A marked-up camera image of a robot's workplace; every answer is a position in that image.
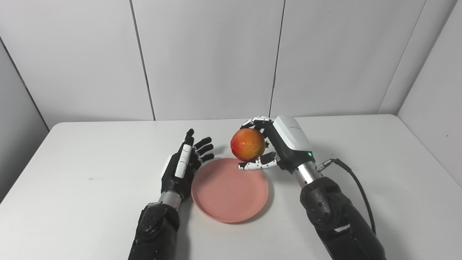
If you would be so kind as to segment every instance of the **silver cylinder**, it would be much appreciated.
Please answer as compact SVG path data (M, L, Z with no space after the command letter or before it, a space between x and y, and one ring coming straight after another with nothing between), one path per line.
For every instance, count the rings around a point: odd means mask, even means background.
M298 166L292 174L295 176L295 179L302 188L321 177L321 173L316 170L316 164L312 161L308 161Z
M178 210L181 204L181 197L176 192L165 191L160 195L159 203L170 205Z

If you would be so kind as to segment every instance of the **robotic arm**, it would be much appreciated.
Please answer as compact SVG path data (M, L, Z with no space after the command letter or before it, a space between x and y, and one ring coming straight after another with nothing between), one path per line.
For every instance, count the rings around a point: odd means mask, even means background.
M294 175L302 187L300 202L308 219L316 228L333 260L385 260L385 251L372 228L340 190L338 184L321 171L332 162L346 169L357 181L348 166L339 159L330 159L316 166L310 143L298 122L290 117L279 116L275 120L255 117L241 128L254 127L263 130L276 152L239 164L240 169L265 169L278 165ZM360 191L364 191L357 181Z
M191 194L194 173L214 158L213 154L204 155L213 149L212 139L207 137L193 145L193 134L190 129L179 150L167 159L160 199L141 212L128 260L174 259L180 226L178 208Z

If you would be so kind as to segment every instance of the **red apple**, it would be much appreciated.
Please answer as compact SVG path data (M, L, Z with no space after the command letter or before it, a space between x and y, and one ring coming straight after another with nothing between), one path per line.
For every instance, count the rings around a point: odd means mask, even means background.
M231 139L231 151L241 161L250 161L261 156L265 148L263 134L253 128L241 129Z

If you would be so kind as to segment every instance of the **table surface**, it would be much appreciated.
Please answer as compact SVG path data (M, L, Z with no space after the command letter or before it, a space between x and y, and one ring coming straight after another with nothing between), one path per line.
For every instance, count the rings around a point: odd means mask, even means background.
M297 120L318 162L341 158L357 174L388 259L460 258L462 188L397 117ZM211 136L216 156L232 157L229 141L244 121L56 125L0 204L0 259L126 260L140 211L159 198L161 170L185 132ZM323 173L367 216L348 173ZM293 176L265 174L269 200L251 221L220 223L183 203L176 259L329 260Z

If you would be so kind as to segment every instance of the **white wall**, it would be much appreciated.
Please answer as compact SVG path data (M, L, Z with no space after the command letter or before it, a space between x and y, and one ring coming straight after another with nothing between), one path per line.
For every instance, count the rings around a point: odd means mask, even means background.
M133 0L156 119L268 115L284 0Z
M49 127L396 113L454 2L133 0L137 38L131 0L0 0L0 35Z
M0 35L50 128L153 119L128 0L0 0Z
M287 0L271 116L397 113L453 2Z
M462 185L461 25L459 1L398 116Z
M0 202L47 133L0 42Z

